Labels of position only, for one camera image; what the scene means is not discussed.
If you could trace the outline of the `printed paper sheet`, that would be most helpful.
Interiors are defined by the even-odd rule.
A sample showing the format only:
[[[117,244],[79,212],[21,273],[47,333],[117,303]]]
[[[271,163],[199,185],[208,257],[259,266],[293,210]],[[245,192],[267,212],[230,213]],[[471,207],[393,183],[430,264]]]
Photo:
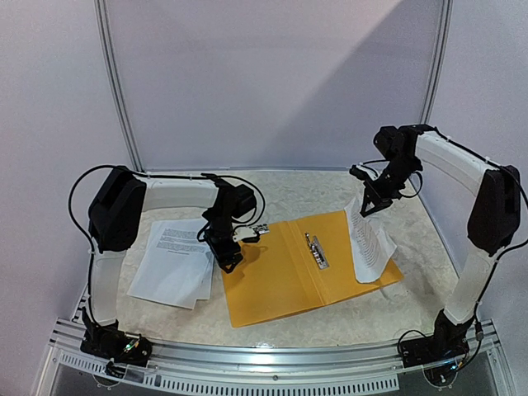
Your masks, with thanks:
[[[344,208],[356,280],[361,284],[377,281],[396,251],[377,214],[364,218],[361,203],[353,198]]]

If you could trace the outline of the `chrome folder spring clip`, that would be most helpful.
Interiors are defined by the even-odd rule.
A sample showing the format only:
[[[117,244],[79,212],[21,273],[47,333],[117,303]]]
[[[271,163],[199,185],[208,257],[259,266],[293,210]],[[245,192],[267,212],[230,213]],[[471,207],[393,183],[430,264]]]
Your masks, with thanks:
[[[309,251],[313,256],[314,261],[317,263],[320,270],[329,268],[328,260],[325,256],[323,246],[319,242],[316,235],[311,235],[310,233],[304,234],[306,243],[308,245]]]

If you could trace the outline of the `orange file folder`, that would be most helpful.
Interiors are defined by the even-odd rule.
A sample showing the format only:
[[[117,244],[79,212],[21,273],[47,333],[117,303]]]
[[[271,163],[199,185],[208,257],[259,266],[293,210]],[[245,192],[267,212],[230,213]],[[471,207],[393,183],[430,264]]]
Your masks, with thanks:
[[[243,260],[223,275],[233,327],[301,314],[370,293],[403,279],[389,261],[379,280],[356,280],[343,210],[270,224],[258,243],[241,243]],[[320,270],[304,234],[316,235],[329,268]]]

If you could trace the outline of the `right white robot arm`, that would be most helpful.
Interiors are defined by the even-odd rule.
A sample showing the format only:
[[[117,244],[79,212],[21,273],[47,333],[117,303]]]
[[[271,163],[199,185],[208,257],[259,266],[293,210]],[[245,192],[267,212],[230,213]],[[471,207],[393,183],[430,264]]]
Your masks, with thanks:
[[[493,266],[511,250],[521,225],[520,174],[443,135],[429,125],[383,126],[373,139],[387,165],[364,183],[361,215],[366,217],[403,198],[405,182],[428,163],[457,181],[474,197],[467,222],[469,251],[459,281],[441,312],[454,326],[474,319]]]

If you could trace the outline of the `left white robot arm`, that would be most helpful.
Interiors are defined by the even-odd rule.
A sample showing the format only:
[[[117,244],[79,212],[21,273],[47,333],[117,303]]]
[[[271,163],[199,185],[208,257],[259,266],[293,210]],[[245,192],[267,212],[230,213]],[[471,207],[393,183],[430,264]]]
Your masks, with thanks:
[[[98,327],[89,340],[105,358],[114,358],[122,351],[123,342],[107,327],[117,322],[120,269],[137,238],[142,213],[201,208],[205,227],[197,237],[207,243],[219,268],[229,274],[243,259],[239,240],[259,239],[252,227],[263,215],[265,198],[256,185],[232,175],[163,175],[135,172],[126,166],[104,168],[108,175],[88,207],[88,226],[80,231],[88,240],[91,255],[86,311]]]

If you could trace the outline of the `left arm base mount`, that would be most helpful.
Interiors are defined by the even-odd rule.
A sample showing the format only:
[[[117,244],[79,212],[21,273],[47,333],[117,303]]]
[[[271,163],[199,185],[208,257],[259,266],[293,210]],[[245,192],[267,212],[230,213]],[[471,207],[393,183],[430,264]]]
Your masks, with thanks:
[[[86,328],[80,346],[81,352],[118,364],[146,367],[153,351],[153,343],[140,334],[129,334],[118,328],[118,322],[102,326],[95,324],[82,309],[82,322]]]

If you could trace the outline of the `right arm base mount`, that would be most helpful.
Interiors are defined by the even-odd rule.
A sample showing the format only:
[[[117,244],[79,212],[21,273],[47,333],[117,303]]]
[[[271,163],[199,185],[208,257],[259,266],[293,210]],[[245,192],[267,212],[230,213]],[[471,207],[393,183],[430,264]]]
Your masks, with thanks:
[[[449,372],[457,372],[470,364],[480,352],[483,343],[483,330],[475,331],[477,347],[472,356],[469,355],[469,343],[465,336],[448,346],[441,346],[433,336],[423,332],[407,330],[397,342],[397,352],[405,368],[428,365],[433,362],[446,361]]]

